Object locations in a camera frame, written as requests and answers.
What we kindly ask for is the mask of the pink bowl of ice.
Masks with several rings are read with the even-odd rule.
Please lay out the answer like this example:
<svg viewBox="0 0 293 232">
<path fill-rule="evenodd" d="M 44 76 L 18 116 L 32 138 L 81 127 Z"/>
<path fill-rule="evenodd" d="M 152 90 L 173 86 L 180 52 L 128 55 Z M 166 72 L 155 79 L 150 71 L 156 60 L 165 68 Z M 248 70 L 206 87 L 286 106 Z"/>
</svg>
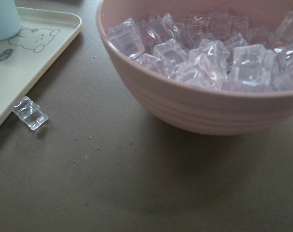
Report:
<svg viewBox="0 0 293 232">
<path fill-rule="evenodd" d="M 128 18 L 145 19 L 150 12 L 187 16 L 213 6 L 228 5 L 256 26 L 274 30 L 293 0 L 102 0 L 96 13 L 101 40 L 124 85 L 148 111 L 183 130 L 206 135 L 239 135 L 269 128 L 293 116 L 293 91 L 228 92 L 189 86 L 156 74 L 116 50 L 108 28 Z"/>
</svg>

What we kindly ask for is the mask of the stray ice cube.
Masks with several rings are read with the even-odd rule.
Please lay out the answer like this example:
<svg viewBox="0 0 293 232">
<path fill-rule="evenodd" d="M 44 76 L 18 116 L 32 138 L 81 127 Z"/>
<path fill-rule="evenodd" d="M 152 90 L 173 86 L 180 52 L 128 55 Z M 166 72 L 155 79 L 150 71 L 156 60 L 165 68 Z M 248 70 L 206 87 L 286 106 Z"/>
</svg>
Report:
<svg viewBox="0 0 293 232">
<path fill-rule="evenodd" d="M 12 112 L 32 131 L 49 119 L 43 109 L 27 96 L 24 96 L 17 105 L 12 107 Z"/>
</svg>

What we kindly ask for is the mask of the cream rabbit tray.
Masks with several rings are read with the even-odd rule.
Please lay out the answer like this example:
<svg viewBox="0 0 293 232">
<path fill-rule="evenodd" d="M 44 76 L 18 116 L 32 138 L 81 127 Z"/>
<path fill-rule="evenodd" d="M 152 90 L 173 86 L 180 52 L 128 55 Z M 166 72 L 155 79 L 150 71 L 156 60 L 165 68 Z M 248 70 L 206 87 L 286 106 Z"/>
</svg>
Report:
<svg viewBox="0 0 293 232">
<path fill-rule="evenodd" d="M 82 29 L 76 14 L 17 7 L 22 28 L 0 41 L 0 125 Z"/>
</svg>

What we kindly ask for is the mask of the blue plastic cup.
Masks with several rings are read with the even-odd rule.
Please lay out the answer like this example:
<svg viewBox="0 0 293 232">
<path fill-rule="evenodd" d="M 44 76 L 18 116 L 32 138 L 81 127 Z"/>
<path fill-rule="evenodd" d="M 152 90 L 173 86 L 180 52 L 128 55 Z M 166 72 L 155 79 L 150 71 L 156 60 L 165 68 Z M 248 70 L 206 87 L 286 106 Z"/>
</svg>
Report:
<svg viewBox="0 0 293 232">
<path fill-rule="evenodd" d="M 0 0 L 0 41 L 15 36 L 21 29 L 19 14 L 13 0 Z"/>
</svg>

